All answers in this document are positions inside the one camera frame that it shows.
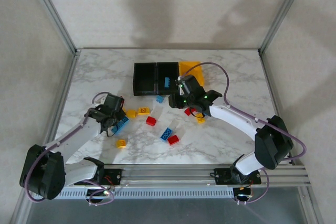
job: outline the purple cable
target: purple cable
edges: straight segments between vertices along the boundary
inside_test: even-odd
[[[92,108],[89,108],[87,113],[85,114],[84,117],[84,121],[83,121],[83,125],[78,126],[77,128],[75,128],[72,132],[70,132],[68,135],[66,135],[62,140],[60,140],[59,144],[64,143],[66,140],[68,140],[70,137],[72,137],[73,135],[75,135],[81,128],[84,127],[84,125],[87,123],[88,118],[89,118],[89,112]],[[35,199],[33,198],[33,196],[30,194],[29,189],[28,189],[28,184],[29,184],[29,180],[31,177],[31,174],[33,173],[33,170],[35,169],[36,165],[38,164],[38,162],[52,149],[56,148],[58,146],[58,144],[55,143],[54,145],[52,145],[51,147],[47,148],[46,150],[44,150],[38,157],[37,159],[33,162],[31,168],[28,171],[26,180],[25,180],[25,191],[26,191],[26,195],[28,196],[28,198],[32,201],[32,202],[41,202],[43,200],[45,200],[45,198],[42,199]]]
[[[99,185],[98,183],[95,183],[95,182],[93,182],[93,181],[90,181],[90,180],[88,180],[88,179],[83,180],[83,182],[86,182],[86,183],[89,183],[89,184],[92,184],[92,185],[94,185],[94,186],[98,186],[98,187],[101,188],[101,189],[95,191],[94,193],[92,193],[92,194],[90,195],[90,198],[89,198],[89,204],[93,204],[93,205],[95,205],[95,206],[97,207],[97,206],[101,206],[101,205],[109,204],[109,203],[111,203],[111,202],[114,201],[114,194],[113,194],[113,192],[111,192],[109,189],[107,189],[107,188],[105,188],[105,187]],[[96,195],[96,194],[98,194],[98,193],[101,193],[102,191],[108,191],[109,195],[112,195],[111,199],[110,199],[109,201],[102,202],[102,203],[95,203],[95,204],[92,203],[91,200],[92,200],[93,196]]]
[[[261,170],[265,173],[265,176],[266,176],[266,179],[267,179],[266,190],[258,198],[254,199],[252,201],[248,201],[248,202],[246,202],[246,204],[254,203],[254,202],[260,200],[261,198],[263,198],[263,196],[265,196],[265,194],[267,193],[267,191],[269,189],[269,177],[268,177],[268,174],[267,174],[265,168],[262,168]]]
[[[95,99],[97,98],[97,96],[99,96],[99,95],[101,95],[101,94],[110,94],[110,95],[112,95],[110,92],[106,92],[106,91],[104,91],[104,92],[100,92],[100,93],[96,94],[96,95],[92,98],[91,103],[94,104],[94,103],[95,103]]]
[[[230,105],[230,103],[229,103],[228,100],[226,99],[226,94],[227,94],[227,91],[228,91],[228,89],[229,89],[229,84],[230,84],[229,75],[227,74],[226,70],[225,70],[221,65],[219,65],[219,64],[217,64],[217,63],[214,63],[214,62],[202,62],[202,63],[199,63],[199,64],[193,66],[191,69],[189,69],[186,73],[184,73],[184,74],[182,75],[182,78],[183,78],[187,73],[189,73],[191,70],[193,70],[194,68],[196,68],[196,67],[198,67],[198,66],[201,66],[201,65],[205,65],[205,64],[215,65],[215,66],[219,67],[219,68],[224,72],[224,74],[225,74],[225,76],[226,76],[226,88],[225,88],[225,91],[224,91],[224,94],[223,94],[223,98],[224,98],[224,102],[226,103],[226,105]],[[242,111],[242,110],[240,110],[240,109],[238,109],[238,108],[236,108],[236,107],[234,107],[234,106],[232,106],[232,105],[230,105],[230,107],[231,107],[234,111],[238,112],[239,114],[244,115],[244,116],[246,116],[246,117],[248,117],[248,118],[250,118],[250,119],[252,119],[252,120],[254,120],[254,119],[256,118],[255,116],[250,115],[250,114],[248,114],[248,113],[246,113],[246,112],[244,112],[244,111]],[[283,135],[285,135],[285,136],[287,136],[287,137],[289,137],[289,138],[294,139],[298,144],[300,144],[300,145],[302,146],[303,150],[302,150],[302,152],[301,152],[299,155],[294,156],[294,157],[287,157],[287,158],[284,158],[284,159],[283,159],[284,161],[286,161],[286,160],[295,160],[295,159],[298,159],[298,158],[304,156],[304,154],[307,152],[307,147],[306,147],[306,145],[305,145],[301,140],[299,140],[297,137],[295,137],[295,136],[289,134],[288,132],[286,132],[286,131],[284,131],[284,130],[282,130],[282,129],[280,129],[280,128],[278,128],[278,127],[276,127],[276,126],[274,126],[274,125],[272,125],[272,124],[270,124],[270,123],[268,123],[268,122],[265,122],[265,121],[263,121],[263,120],[261,120],[261,119],[258,119],[258,122],[260,122],[260,123],[262,123],[262,124],[264,124],[264,125],[267,125],[268,127],[271,127],[272,129],[274,129],[274,130],[280,132],[281,134],[283,134]]]

